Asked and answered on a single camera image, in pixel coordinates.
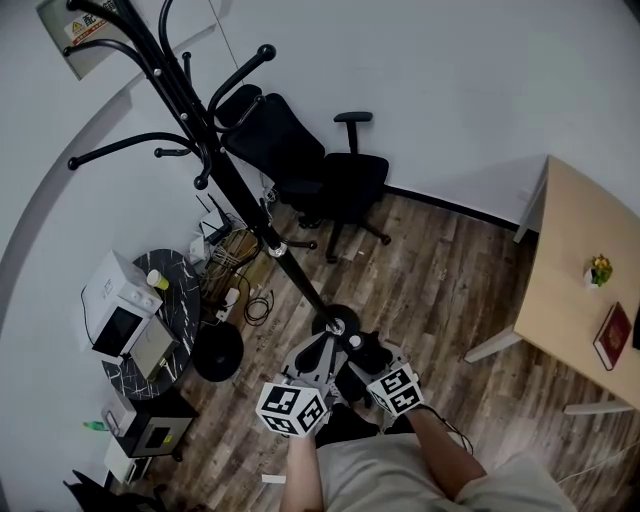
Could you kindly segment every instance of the warning sign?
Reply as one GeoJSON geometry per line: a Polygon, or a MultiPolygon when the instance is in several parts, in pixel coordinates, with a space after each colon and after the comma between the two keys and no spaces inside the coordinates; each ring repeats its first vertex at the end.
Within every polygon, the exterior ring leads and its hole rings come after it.
{"type": "MultiPolygon", "coordinates": [[[[102,7],[104,7],[105,9],[109,9],[110,11],[115,12],[116,10],[116,6],[113,4],[112,0],[103,0],[97,3],[102,5],[102,7]]],[[[71,44],[73,46],[78,46],[87,37],[89,37],[91,34],[96,33],[107,23],[108,22],[106,20],[103,20],[102,18],[98,18],[93,14],[86,13],[82,16],[77,17],[66,27],[64,27],[64,31],[69,36],[71,44]]]]}

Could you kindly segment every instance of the small potted plant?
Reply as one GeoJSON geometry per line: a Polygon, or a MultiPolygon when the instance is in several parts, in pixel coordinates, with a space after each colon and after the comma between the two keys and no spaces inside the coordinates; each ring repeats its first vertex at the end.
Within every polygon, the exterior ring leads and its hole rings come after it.
{"type": "Polygon", "coordinates": [[[601,254],[591,259],[590,266],[584,274],[584,282],[587,288],[600,288],[611,278],[612,273],[611,262],[601,254]]]}

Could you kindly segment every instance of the red book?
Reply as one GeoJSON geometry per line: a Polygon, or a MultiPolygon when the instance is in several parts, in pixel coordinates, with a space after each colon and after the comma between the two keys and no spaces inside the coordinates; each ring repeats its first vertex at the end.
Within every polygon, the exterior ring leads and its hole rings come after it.
{"type": "Polygon", "coordinates": [[[596,347],[602,364],[607,370],[613,370],[629,334],[631,334],[631,322],[622,309],[622,305],[616,302],[611,306],[609,314],[593,342],[593,346],[596,347]]]}

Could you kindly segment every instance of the power strip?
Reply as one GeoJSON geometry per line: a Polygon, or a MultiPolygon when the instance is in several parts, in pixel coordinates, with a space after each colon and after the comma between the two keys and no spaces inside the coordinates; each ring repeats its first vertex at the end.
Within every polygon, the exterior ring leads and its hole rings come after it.
{"type": "Polygon", "coordinates": [[[233,307],[238,303],[240,298],[240,290],[237,288],[229,288],[227,296],[224,298],[224,303],[216,313],[216,318],[221,322],[226,322],[227,318],[233,311],[233,307]]]}

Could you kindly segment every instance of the wooden table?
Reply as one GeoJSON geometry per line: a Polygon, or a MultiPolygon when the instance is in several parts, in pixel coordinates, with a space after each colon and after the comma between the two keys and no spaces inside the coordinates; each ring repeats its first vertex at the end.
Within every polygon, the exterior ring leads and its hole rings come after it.
{"type": "Polygon", "coordinates": [[[625,345],[615,368],[604,368],[593,340],[619,301],[633,324],[640,303],[640,219],[586,176],[550,156],[514,241],[539,231],[536,257],[515,324],[469,350],[475,362],[521,339],[600,385],[619,400],[568,405],[566,414],[640,409],[640,350],[625,345]],[[611,260],[613,275],[587,289],[592,256],[611,260]]]}

